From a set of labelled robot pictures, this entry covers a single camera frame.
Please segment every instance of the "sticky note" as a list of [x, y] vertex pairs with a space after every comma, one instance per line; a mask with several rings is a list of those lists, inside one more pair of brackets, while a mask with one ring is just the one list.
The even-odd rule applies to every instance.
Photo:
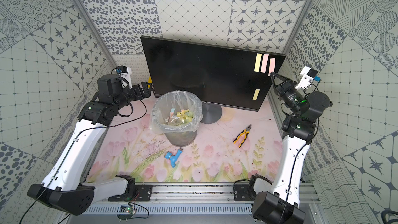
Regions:
[[256, 91], [254, 92], [254, 95], [253, 95], [253, 100], [257, 99], [257, 96], [258, 96], [259, 92], [260, 92], [260, 89], [256, 89]]
[[259, 70], [260, 70], [260, 63], [261, 63], [261, 56], [262, 55], [263, 54], [257, 54], [256, 64], [254, 65], [254, 72], [259, 72]]
[[269, 72], [268, 72], [268, 76], [270, 73], [275, 71], [275, 58], [271, 58], [269, 60]]
[[268, 54], [264, 54], [263, 62], [261, 63], [261, 70], [260, 72], [265, 73], [267, 70], [267, 63], [268, 63]]

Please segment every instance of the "plastic trash bag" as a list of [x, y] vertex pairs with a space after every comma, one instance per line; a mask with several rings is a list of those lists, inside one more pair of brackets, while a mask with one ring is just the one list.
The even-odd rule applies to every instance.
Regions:
[[[172, 108], [175, 108], [176, 112], [180, 112], [181, 109], [189, 109], [193, 113], [192, 121], [179, 126], [167, 125], [164, 120], [170, 116]], [[196, 132], [202, 118], [202, 102], [195, 94], [186, 91], [173, 91], [162, 95], [155, 102], [151, 112], [150, 129], [156, 134]]]

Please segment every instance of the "pink sticky note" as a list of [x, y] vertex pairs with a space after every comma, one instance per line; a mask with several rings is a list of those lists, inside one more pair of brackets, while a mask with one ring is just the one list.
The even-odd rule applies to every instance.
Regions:
[[261, 64], [261, 70], [260, 72], [265, 73], [267, 70], [267, 63], [268, 63], [268, 55], [264, 54], [263, 56], [263, 62]]
[[275, 70], [275, 58], [271, 58], [269, 60], [269, 72], [268, 72], [268, 76], [270, 76], [269, 74], [274, 72]]

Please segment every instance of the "trash can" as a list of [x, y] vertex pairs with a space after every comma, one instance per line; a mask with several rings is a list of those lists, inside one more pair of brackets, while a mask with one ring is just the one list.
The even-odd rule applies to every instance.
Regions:
[[[189, 109], [193, 113], [192, 121], [179, 126], [167, 125], [165, 119], [170, 116], [172, 108], [175, 108], [177, 112]], [[173, 91], [162, 95], [155, 102], [151, 112], [150, 128], [154, 133], [164, 133], [173, 145], [185, 147], [195, 140], [202, 118], [202, 102], [195, 94]]]

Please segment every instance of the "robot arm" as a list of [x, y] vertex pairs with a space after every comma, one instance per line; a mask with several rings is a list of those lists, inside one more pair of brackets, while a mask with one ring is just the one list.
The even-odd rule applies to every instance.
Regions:
[[98, 92], [81, 110], [67, 146], [41, 184], [31, 185], [27, 195], [44, 205], [80, 215], [93, 202], [125, 195], [132, 196], [134, 178], [118, 175], [107, 181], [80, 183], [80, 177], [96, 143], [110, 127], [119, 109], [130, 102], [148, 98], [152, 84], [132, 85], [131, 69], [118, 66], [118, 74], [98, 79]]
[[299, 183], [304, 158], [316, 134], [316, 120], [323, 111], [332, 106], [329, 97], [319, 91], [306, 94], [304, 97], [297, 91], [306, 89], [318, 72], [305, 67], [297, 82], [275, 72], [270, 74], [276, 95], [290, 108], [292, 114], [287, 115], [282, 124], [285, 136], [282, 140], [283, 153], [275, 181], [270, 183], [266, 178], [256, 174], [249, 182], [249, 194], [254, 196], [252, 208], [253, 218], [269, 224], [301, 224], [305, 213], [299, 209]]

